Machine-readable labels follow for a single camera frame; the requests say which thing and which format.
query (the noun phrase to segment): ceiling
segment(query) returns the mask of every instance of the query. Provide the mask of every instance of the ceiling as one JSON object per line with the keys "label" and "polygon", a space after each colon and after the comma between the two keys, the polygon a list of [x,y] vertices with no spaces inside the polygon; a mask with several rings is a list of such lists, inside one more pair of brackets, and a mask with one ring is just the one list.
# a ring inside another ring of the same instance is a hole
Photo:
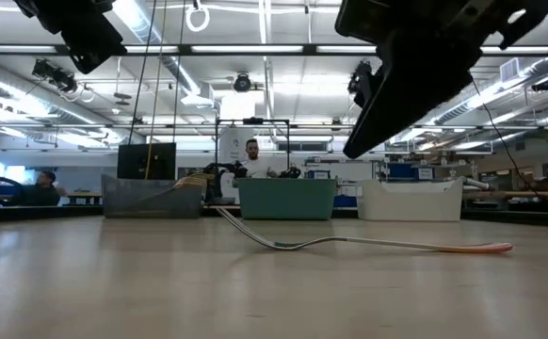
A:
{"label": "ceiling", "polygon": [[[271,0],[274,14],[271,15],[271,23],[266,27],[265,43],[363,44],[362,41],[344,38],[335,32],[335,9],[340,1],[310,0],[309,3],[314,9],[310,16],[302,12],[305,5],[303,0]],[[182,20],[184,2],[149,0],[144,5],[149,13],[153,10],[153,6],[156,6],[155,26],[163,31],[162,36],[168,43],[263,43],[260,35],[260,15],[257,12],[258,0],[203,0],[202,4],[211,7],[209,24],[201,32],[190,31]],[[283,10],[300,12],[280,14]],[[124,44],[139,44],[137,37],[115,12],[108,12],[105,16],[123,36]],[[201,14],[193,14],[192,21],[195,25],[199,25]],[[499,41],[499,36],[492,36],[487,44],[494,45]],[[28,19],[15,10],[12,1],[0,0],[0,44],[9,43],[60,44],[62,41],[60,36],[54,36],[44,30],[35,18]],[[547,45],[548,18],[540,27],[520,40],[519,44]],[[114,57],[90,74],[77,72],[71,60],[64,56],[0,56],[0,69],[36,84],[38,79],[31,75],[31,70],[36,60],[40,58],[47,59],[54,66],[74,73],[79,83],[91,89],[94,98],[86,103],[82,99],[88,99],[91,92],[86,91],[79,97],[78,90],[75,94],[69,95],[68,99],[78,98],[74,102],[75,105],[99,114],[107,120],[129,123],[136,104],[137,117],[141,117],[144,122],[152,121],[154,113],[157,117],[155,122],[171,123],[174,111],[180,118],[177,121],[179,123],[201,123],[213,121],[215,117],[213,109],[181,104],[178,99],[182,99],[184,95],[176,95],[174,77],[163,67],[158,72],[160,62],[154,56],[146,57],[144,73],[142,72],[144,57],[122,57],[119,80],[118,60]],[[272,70],[274,92],[271,117],[309,123],[330,122],[332,118],[344,118],[344,122],[354,121],[359,114],[359,109],[352,105],[352,98],[347,94],[347,81],[362,60],[364,58],[360,56],[270,56],[268,61]],[[376,57],[369,57],[367,60],[375,69],[380,64],[380,60]],[[472,69],[475,80],[482,88],[485,88],[495,81],[499,76],[499,66],[507,61],[507,57],[481,58]],[[180,63],[194,80],[211,84],[216,99],[231,93],[230,79],[234,79],[238,73],[248,73],[250,79],[260,85],[266,81],[265,63],[261,56],[181,56]],[[138,80],[140,77],[143,79],[141,84]],[[54,93],[56,102],[61,100],[57,98],[58,93],[51,85],[40,83],[39,86]],[[133,99],[129,101],[130,105],[116,105],[115,102],[118,100],[113,96],[116,91],[131,95]],[[466,89],[458,98],[436,108],[420,122],[431,121],[464,101],[469,95],[473,95],[473,89]],[[257,101],[256,114],[265,117],[266,105],[263,91],[257,90],[254,96]],[[489,108],[493,116],[497,116],[544,97],[548,97],[548,92],[532,92],[525,98],[524,91],[519,89],[499,100],[489,102]],[[113,108],[120,110],[118,114],[114,114]],[[473,109],[447,123],[475,125],[488,120],[486,111]]]}

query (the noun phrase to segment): person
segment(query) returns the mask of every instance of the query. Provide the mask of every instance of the person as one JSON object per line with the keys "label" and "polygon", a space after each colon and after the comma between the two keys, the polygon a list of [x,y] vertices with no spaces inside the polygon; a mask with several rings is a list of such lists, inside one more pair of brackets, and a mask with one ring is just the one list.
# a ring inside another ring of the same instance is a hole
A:
{"label": "person", "polygon": [[35,185],[23,186],[21,192],[10,201],[19,206],[57,206],[60,197],[66,193],[62,188],[56,188],[56,175],[51,171],[42,171]]}
{"label": "person", "polygon": [[247,177],[255,179],[276,178],[278,173],[274,171],[264,158],[259,157],[259,145],[256,139],[249,139],[245,144],[247,162],[243,167],[247,169]]}

